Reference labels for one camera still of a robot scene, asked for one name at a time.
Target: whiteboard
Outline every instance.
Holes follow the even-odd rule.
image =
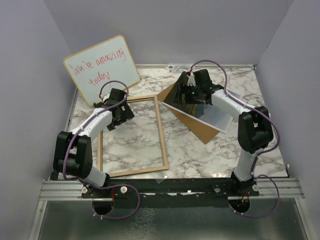
[[[100,89],[108,81],[117,80],[128,87],[140,80],[135,62],[122,35],[115,36],[63,60],[79,92],[86,103],[93,106],[101,101]],[[104,87],[102,96],[112,88],[124,89],[120,83]]]

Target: cable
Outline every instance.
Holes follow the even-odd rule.
[[[115,201],[115,190],[112,189],[112,201],[114,202]]]
[[[118,185],[113,185],[113,186],[94,186],[94,185],[91,185],[93,188],[95,189],[101,189],[101,190],[106,190],[106,189],[113,189],[113,188],[117,188],[117,187],[123,187],[123,186],[126,186],[126,187],[129,187],[129,188],[132,188],[136,194],[137,194],[137,198],[138,198],[138,202],[136,204],[136,207],[135,209],[129,213],[128,215],[125,215],[125,216],[106,216],[106,215],[99,215],[96,213],[96,210],[95,210],[95,207],[92,208],[94,214],[93,216],[98,216],[100,217],[101,219],[104,218],[104,219],[114,219],[114,220],[120,220],[120,219],[127,219],[129,217],[131,217],[133,214],[135,214],[138,209],[139,209],[139,206],[140,206],[140,195],[139,195],[139,191],[132,185],[129,185],[129,184],[118,184]]]
[[[249,194],[248,194],[249,192],[248,191],[245,191],[245,194],[242,196],[242,198],[241,198],[241,202],[242,203],[244,203],[244,198],[245,198],[245,196],[247,196],[248,195],[248,199],[249,199]]]
[[[229,207],[233,210],[233,212],[234,212],[235,214],[238,214],[238,215],[240,215],[240,216],[242,216],[242,217],[251,218],[251,219],[259,219],[259,218],[267,217],[267,216],[273,214],[273,213],[277,210],[277,208],[278,208],[278,206],[279,206],[279,203],[280,203],[280,193],[279,193],[278,186],[277,186],[277,184],[275,183],[275,181],[272,180],[271,177],[269,177],[269,176],[267,176],[267,175],[264,175],[264,174],[260,174],[259,176],[255,177],[254,180],[257,180],[257,179],[259,179],[259,178],[261,178],[261,177],[265,177],[265,178],[269,179],[269,180],[273,183],[273,185],[274,185],[274,187],[275,187],[277,199],[276,199],[276,204],[275,204],[274,208],[273,208],[270,212],[268,212],[268,213],[266,213],[266,214],[254,216],[254,215],[245,214],[245,213],[243,213],[243,212],[238,212],[238,211],[236,211],[236,210],[229,204]]]
[[[276,149],[276,148],[279,146],[279,144],[280,144],[280,133],[279,133],[279,131],[278,131],[275,123],[274,123],[268,116],[264,115],[262,112],[260,112],[259,110],[255,109],[255,108],[253,108],[253,107],[250,107],[250,106],[248,106],[248,105],[246,105],[246,104],[243,104],[241,101],[239,101],[238,99],[236,99],[235,97],[233,97],[231,94],[229,94],[229,93],[227,92],[228,76],[227,76],[226,70],[225,70],[219,63],[217,63],[217,62],[215,62],[215,61],[212,61],[212,60],[200,60],[200,61],[197,61],[196,63],[194,63],[194,64],[190,67],[189,73],[192,72],[192,68],[193,68],[195,65],[197,65],[197,64],[199,64],[199,63],[202,63],[202,62],[213,63],[213,64],[217,65],[217,66],[223,71],[223,73],[224,73],[224,78],[225,78],[224,90],[223,90],[223,91],[224,91],[224,93],[226,94],[226,96],[227,96],[228,98],[230,98],[231,100],[233,100],[233,101],[236,102],[237,104],[241,105],[242,107],[247,108],[247,109],[249,109],[249,110],[251,110],[251,111],[254,111],[255,113],[261,115],[263,118],[265,118],[267,121],[269,121],[269,122],[271,123],[271,125],[274,127],[274,130],[275,130],[276,136],[277,136],[276,144],[275,144],[273,147],[271,147],[270,149],[263,150],[263,151],[258,152],[258,153],[256,154],[256,156],[255,156],[255,158],[254,158],[254,160],[253,160],[252,166],[251,166],[251,170],[250,170],[251,173],[253,173],[254,170],[255,170],[257,161],[258,161],[258,157],[259,157],[261,154],[265,154],[265,153],[268,153],[268,152],[273,151],[274,149]]]
[[[123,86],[125,86],[126,94],[125,94],[124,98],[123,98],[120,102],[118,102],[118,103],[116,103],[116,104],[114,104],[114,105],[112,105],[112,106],[110,106],[110,107],[107,107],[106,109],[103,109],[103,110],[99,111],[96,115],[94,115],[94,116],[92,116],[91,118],[89,118],[89,119],[83,124],[83,126],[82,126],[81,128],[79,128],[79,130],[73,135],[73,137],[71,138],[71,141],[70,141],[70,143],[69,143],[69,145],[68,145],[68,147],[67,147],[67,149],[66,149],[65,156],[64,156],[63,167],[62,167],[62,175],[63,175],[64,180],[70,181],[70,180],[78,179],[77,177],[67,178],[67,175],[66,175],[68,156],[69,156],[70,149],[71,149],[71,147],[72,147],[72,145],[73,145],[76,137],[82,132],[82,130],[83,130],[86,126],[88,126],[88,124],[89,124],[92,120],[94,120],[94,119],[95,119],[96,117],[98,117],[100,114],[102,114],[102,113],[104,113],[104,112],[106,112],[106,111],[109,111],[109,110],[111,110],[111,109],[113,109],[113,108],[116,108],[117,106],[123,104],[123,103],[127,100],[127,98],[128,98],[129,89],[128,89],[127,85],[125,85],[125,84],[124,84],[123,82],[121,82],[121,81],[116,81],[116,80],[108,81],[108,82],[106,82],[104,85],[102,85],[102,87],[101,87],[101,89],[100,89],[100,93],[99,93],[99,97],[100,97],[100,98],[101,98],[101,94],[102,94],[103,88],[104,88],[106,85],[110,84],[110,83],[119,83],[119,84],[122,84]],[[126,186],[126,187],[129,187],[129,188],[132,188],[132,189],[137,193],[138,202],[137,202],[136,208],[134,209],[133,212],[131,212],[131,213],[128,214],[128,215],[120,216],[120,217],[111,217],[111,216],[105,216],[105,215],[98,215],[98,214],[95,212],[95,215],[98,215],[98,216],[101,217],[101,218],[105,218],[105,219],[126,219],[126,218],[132,216],[133,214],[135,214],[135,213],[137,212],[139,206],[140,206],[140,195],[139,195],[139,192],[138,192],[138,190],[137,190],[134,186],[132,186],[132,185],[129,185],[129,184],[120,184],[120,185],[112,185],[112,186],[100,187],[100,186],[95,186],[95,185],[92,185],[92,184],[91,184],[90,186],[93,187],[93,188],[95,188],[95,189],[101,189],[101,190],[113,189],[113,188],[116,188],[116,187]]]

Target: black plastic part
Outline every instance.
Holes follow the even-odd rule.
[[[109,179],[108,186],[128,184],[134,186],[140,193],[141,208],[184,208],[184,207],[219,207],[229,206],[228,197],[242,197],[246,191],[251,196],[259,193],[252,191],[256,184],[254,180],[247,182],[242,189],[234,189],[234,180],[231,178],[170,178],[158,183],[155,179]],[[135,208],[137,205],[137,194],[130,187],[126,194],[120,192],[120,187],[115,187],[115,208]],[[187,191],[195,194],[185,195]],[[110,198],[109,190],[92,188],[82,195],[85,199]]]
[[[94,103],[95,108],[109,108],[120,101],[122,101],[125,98],[126,92],[112,88],[110,91],[110,96],[105,102],[100,102],[98,104]],[[133,119],[135,117],[134,113],[131,111],[129,105],[127,104],[127,101],[125,101],[123,104],[114,107],[111,109],[112,111],[112,123],[110,123],[108,126],[109,131],[112,131],[116,128],[116,126],[119,126],[123,124],[124,122]]]
[[[231,192],[237,193],[239,191],[243,191],[244,189],[252,187],[254,184],[256,184],[254,177],[250,178],[247,181],[239,181],[239,179],[236,177],[235,172],[233,171],[231,173]]]
[[[269,116],[264,106],[255,109]],[[271,123],[260,114],[250,111],[239,115],[238,142],[245,151],[254,154],[257,150],[266,148],[273,138]]]
[[[248,199],[245,199],[243,202],[241,199],[229,200],[229,204],[239,213],[245,213],[250,208],[250,201]]]
[[[56,180],[58,180],[58,177],[59,177],[59,172],[53,170],[51,175],[50,175],[50,180],[51,181],[56,181]]]
[[[194,80],[196,86],[188,86],[190,73],[182,72],[178,78],[174,104],[212,104],[211,95],[220,89],[224,89],[219,84],[213,84],[207,69],[195,71]]]
[[[62,131],[58,134],[55,144],[53,170],[62,173],[65,155],[73,134]],[[72,148],[76,146],[76,154],[69,153],[66,163],[66,174],[85,179],[93,166],[91,138],[77,136]]]
[[[109,202],[105,201],[93,201],[92,209],[99,215],[106,215],[111,212],[112,206]]]

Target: handwritten red text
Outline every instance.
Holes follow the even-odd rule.
[[[92,66],[92,63],[90,61],[87,61],[86,63],[86,66],[90,69],[93,69],[94,67]]]
[[[109,72],[107,71],[106,74],[105,73],[100,73],[98,72],[98,76],[95,79],[89,79],[90,82],[89,84],[92,84],[93,86],[95,86],[97,83],[99,83],[101,80],[105,80],[108,79],[110,80],[110,76],[109,76]]]
[[[112,60],[115,60],[115,59],[122,59],[122,61],[127,60],[125,52],[122,50],[122,48],[120,48],[116,52],[112,51],[111,53],[100,57],[100,59],[97,59],[95,61],[95,63],[96,63],[97,66],[99,66],[99,65],[103,65],[107,61],[112,61]]]
[[[70,68],[74,71],[75,75],[77,76],[79,73],[81,73],[83,70],[85,70],[81,65],[77,65],[76,67],[69,65]]]

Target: screw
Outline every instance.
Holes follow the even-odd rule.
[[[127,189],[126,186],[122,186],[122,187],[120,188],[120,192],[121,192],[122,194],[125,194],[127,191],[128,191],[128,189]]]
[[[259,191],[259,186],[257,184],[253,185],[252,186],[252,190],[255,191],[255,192],[258,192]]]
[[[81,188],[81,193],[86,194],[87,192],[88,192],[88,188],[86,188],[85,186]]]

